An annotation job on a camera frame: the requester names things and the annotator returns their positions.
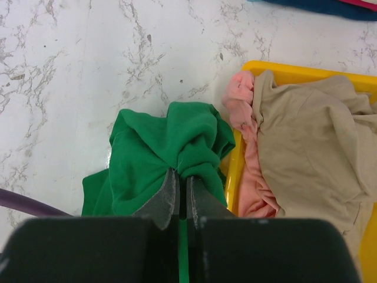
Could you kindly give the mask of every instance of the yellow plastic bin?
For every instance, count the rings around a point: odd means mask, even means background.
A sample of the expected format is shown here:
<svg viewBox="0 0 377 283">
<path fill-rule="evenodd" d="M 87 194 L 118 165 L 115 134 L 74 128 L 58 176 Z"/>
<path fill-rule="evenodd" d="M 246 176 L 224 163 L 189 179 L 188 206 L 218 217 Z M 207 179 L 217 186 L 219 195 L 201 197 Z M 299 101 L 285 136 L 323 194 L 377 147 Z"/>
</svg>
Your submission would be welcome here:
<svg viewBox="0 0 377 283">
<path fill-rule="evenodd" d="M 351 80 L 351 82 L 353 82 L 356 91 L 371 93 L 371 103 L 377 102 L 377 77 L 295 67 L 261 61 L 250 61 L 243 66 L 242 70 L 249 70 L 254 75 L 260 75 L 265 70 L 272 70 L 278 85 L 308 83 L 311 81 L 322 80 L 333 75 L 345 75 Z M 241 133 L 237 130 L 234 131 L 234 138 L 236 140 L 236 147 L 230 153 L 225 193 L 228 209 L 236 215 L 238 211 L 238 184 L 244 165 L 245 143 L 242 139 Z M 372 218 L 368 223 L 368 227 L 361 243 L 360 257 L 365 283 L 376 283 L 377 203 L 374 206 Z"/>
</svg>

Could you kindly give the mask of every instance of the crumpled fabric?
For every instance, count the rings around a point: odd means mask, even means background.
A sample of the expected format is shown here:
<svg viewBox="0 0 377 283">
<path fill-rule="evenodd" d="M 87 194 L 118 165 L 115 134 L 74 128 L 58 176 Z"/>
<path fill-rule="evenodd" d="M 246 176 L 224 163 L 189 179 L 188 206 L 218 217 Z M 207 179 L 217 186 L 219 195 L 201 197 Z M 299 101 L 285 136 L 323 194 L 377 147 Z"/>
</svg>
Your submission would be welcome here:
<svg viewBox="0 0 377 283">
<path fill-rule="evenodd" d="M 347 77 L 277 86 L 255 78 L 259 161 L 281 209 L 276 217 L 316 218 L 343 235 L 356 266 L 377 201 L 377 104 Z"/>
<path fill-rule="evenodd" d="M 264 180 L 258 160 L 258 125 L 253 116 L 254 76 L 250 71 L 234 75 L 222 98 L 229 111 L 230 124 L 242 133 L 246 143 L 245 166 L 239 183 L 238 215 L 240 217 L 274 217 L 279 205 Z"/>
<path fill-rule="evenodd" d="M 82 181 L 82 215 L 131 215 L 159 190 L 168 168 L 183 180 L 201 177 L 226 206 L 218 168 L 234 137 L 211 104 L 174 102 L 164 118 L 123 109 L 110 144 L 109 168 Z"/>
</svg>

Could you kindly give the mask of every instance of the pink cloth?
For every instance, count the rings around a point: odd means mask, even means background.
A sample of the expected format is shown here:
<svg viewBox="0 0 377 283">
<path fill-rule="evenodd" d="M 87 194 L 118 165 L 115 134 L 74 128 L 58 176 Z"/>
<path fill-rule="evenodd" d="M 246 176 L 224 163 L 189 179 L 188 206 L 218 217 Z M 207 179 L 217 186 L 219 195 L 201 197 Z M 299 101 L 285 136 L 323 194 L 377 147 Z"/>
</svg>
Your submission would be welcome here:
<svg viewBox="0 0 377 283">
<path fill-rule="evenodd" d="M 239 184 L 240 217 L 275 217 L 280 206 L 262 176 L 258 159 L 258 125 L 252 118 L 254 76 L 242 71 L 233 76 L 221 102 L 230 113 L 230 123 L 246 142 L 245 166 Z"/>
<path fill-rule="evenodd" d="M 376 4 L 368 3 L 368 2 L 365 2 L 365 1 L 362 1 L 362 0 L 340 0 L 340 1 L 344 2 L 344 3 L 356 5 L 356 6 L 361 6 L 361 7 L 370 9 L 370 10 L 375 11 L 375 12 L 377 11 L 377 5 Z"/>
</svg>

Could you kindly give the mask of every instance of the beige shirt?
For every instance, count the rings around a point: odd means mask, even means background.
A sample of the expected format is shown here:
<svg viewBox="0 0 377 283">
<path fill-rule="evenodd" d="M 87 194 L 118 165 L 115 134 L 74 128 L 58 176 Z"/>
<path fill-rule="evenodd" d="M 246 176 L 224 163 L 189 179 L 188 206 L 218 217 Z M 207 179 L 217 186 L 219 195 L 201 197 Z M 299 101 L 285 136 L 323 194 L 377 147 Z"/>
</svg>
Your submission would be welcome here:
<svg viewBox="0 0 377 283">
<path fill-rule="evenodd" d="M 371 4 L 377 4 L 377 0 L 363 0 L 363 2 L 371 3 Z"/>
<path fill-rule="evenodd" d="M 302 85 L 255 79 L 259 160 L 277 217 L 332 223 L 357 256 L 377 202 L 377 105 L 344 76 Z"/>
</svg>

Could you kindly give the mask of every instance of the purple cable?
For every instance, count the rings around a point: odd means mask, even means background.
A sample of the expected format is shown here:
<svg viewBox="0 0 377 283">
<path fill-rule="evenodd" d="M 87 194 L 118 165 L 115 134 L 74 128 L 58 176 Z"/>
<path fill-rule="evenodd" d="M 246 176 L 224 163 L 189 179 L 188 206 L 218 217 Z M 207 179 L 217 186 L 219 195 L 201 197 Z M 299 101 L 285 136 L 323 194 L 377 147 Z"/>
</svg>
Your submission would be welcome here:
<svg viewBox="0 0 377 283">
<path fill-rule="evenodd" d="M 34 216 L 71 216 L 50 205 L 4 189 L 0 189 L 0 206 Z"/>
</svg>

